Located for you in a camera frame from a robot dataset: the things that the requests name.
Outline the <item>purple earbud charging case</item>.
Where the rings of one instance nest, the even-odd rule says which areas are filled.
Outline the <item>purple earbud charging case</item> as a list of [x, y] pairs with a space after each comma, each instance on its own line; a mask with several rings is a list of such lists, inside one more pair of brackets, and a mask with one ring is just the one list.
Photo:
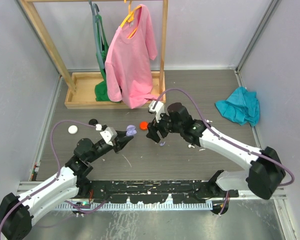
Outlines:
[[137, 134], [137, 129], [135, 125], [128, 125], [126, 127], [126, 136], [131, 137]]

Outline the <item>orange earbud charging case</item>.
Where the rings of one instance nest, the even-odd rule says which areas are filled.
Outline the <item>orange earbud charging case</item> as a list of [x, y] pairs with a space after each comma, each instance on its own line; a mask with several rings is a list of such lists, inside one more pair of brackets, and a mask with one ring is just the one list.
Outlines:
[[146, 121], [142, 121], [140, 124], [139, 124], [139, 128], [142, 130], [142, 131], [146, 131], [148, 129], [148, 123]]

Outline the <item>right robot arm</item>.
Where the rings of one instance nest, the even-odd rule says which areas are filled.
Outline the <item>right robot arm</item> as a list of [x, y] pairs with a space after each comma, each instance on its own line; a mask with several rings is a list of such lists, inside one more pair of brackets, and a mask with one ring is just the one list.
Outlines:
[[159, 143], [168, 134], [179, 134], [191, 146], [212, 150], [242, 168], [233, 172], [219, 170], [213, 175], [209, 191], [215, 197], [221, 197], [226, 191], [250, 190], [268, 200], [286, 176], [273, 148], [260, 149], [239, 142], [209, 123], [193, 119], [180, 102], [165, 107], [162, 102], [153, 100], [148, 111], [155, 117], [147, 125], [147, 138]]

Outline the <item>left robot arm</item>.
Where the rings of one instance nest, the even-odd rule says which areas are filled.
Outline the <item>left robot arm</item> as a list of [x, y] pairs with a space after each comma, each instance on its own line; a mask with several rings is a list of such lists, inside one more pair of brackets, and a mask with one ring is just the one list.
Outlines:
[[85, 198], [90, 193], [87, 175], [91, 163], [110, 151], [121, 151], [134, 137], [126, 131], [107, 127], [94, 143], [89, 138], [78, 141], [73, 156], [57, 173], [19, 195], [7, 194], [0, 204], [0, 239], [22, 240], [32, 227], [59, 204], [74, 198]]

